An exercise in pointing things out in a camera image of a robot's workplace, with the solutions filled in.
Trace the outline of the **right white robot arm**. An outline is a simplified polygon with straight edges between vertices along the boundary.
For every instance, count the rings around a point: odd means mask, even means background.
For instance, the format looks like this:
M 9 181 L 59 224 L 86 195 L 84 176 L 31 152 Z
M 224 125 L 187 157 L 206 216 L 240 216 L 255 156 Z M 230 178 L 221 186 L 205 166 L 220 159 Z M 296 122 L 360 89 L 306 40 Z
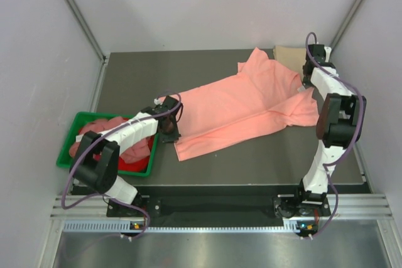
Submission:
M 331 48 L 312 43 L 306 51 L 303 81 L 318 90 L 323 105 L 316 125 L 317 151 L 293 199 L 293 208 L 301 215 L 324 206 L 335 167 L 360 138 L 367 104 L 364 96 L 339 78 L 329 62 Z

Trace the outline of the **salmon pink t shirt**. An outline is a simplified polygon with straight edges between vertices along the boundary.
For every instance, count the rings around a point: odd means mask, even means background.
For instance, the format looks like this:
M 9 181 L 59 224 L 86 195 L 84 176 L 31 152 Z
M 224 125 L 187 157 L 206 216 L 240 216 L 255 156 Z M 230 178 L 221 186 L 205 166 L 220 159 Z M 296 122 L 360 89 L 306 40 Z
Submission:
M 235 75 L 181 92 L 177 158 L 186 161 L 288 126 L 315 126 L 312 94 L 299 73 L 255 48 Z

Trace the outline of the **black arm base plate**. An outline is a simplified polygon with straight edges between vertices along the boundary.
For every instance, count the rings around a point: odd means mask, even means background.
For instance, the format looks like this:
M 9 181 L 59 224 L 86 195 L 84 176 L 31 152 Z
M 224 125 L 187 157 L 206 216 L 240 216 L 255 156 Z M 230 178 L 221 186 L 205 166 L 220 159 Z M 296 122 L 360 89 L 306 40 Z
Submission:
M 329 215 L 296 207 L 295 185 L 138 186 L 152 227 L 273 227 Z

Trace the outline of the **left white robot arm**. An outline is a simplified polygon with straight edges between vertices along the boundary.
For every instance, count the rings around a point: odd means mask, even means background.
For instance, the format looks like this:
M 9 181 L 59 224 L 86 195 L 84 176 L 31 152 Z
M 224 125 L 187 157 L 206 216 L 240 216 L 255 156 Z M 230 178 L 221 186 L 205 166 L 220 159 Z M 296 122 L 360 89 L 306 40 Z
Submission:
M 164 143 L 180 138 L 178 119 L 183 104 L 180 95 L 166 96 L 147 107 L 133 118 L 105 131 L 89 131 L 80 139 L 79 147 L 70 167 L 69 179 L 83 183 L 96 193 L 121 203 L 128 215 L 142 210 L 142 196 L 138 190 L 118 175 L 120 155 L 143 139 L 159 134 Z

